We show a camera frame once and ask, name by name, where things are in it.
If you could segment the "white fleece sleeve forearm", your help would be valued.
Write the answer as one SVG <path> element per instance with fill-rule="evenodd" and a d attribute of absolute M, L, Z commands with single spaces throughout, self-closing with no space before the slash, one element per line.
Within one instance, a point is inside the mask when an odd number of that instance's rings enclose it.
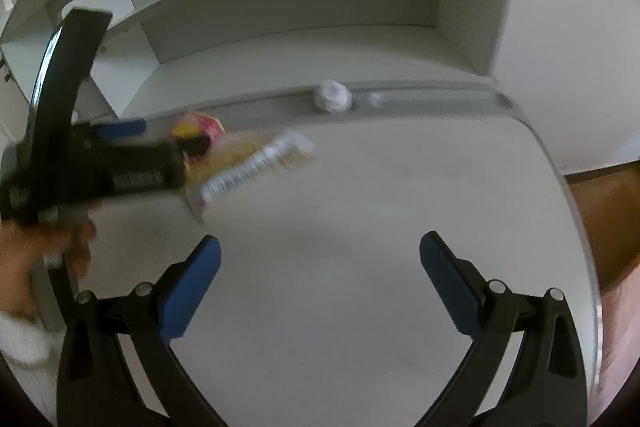
<path fill-rule="evenodd" d="M 2 312 L 0 324 L 1 354 L 12 363 L 36 367 L 51 360 L 52 336 L 38 323 Z"/>

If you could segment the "person's left hand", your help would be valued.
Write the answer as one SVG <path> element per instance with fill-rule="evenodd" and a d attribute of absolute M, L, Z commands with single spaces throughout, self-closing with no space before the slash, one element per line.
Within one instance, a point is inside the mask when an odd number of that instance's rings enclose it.
<path fill-rule="evenodd" d="M 25 228 L 8 220 L 1 223 L 0 236 L 1 312 L 32 319 L 37 311 L 30 285 L 32 267 L 45 255 L 64 254 L 76 277 L 84 277 L 96 226 L 85 220 Z"/>

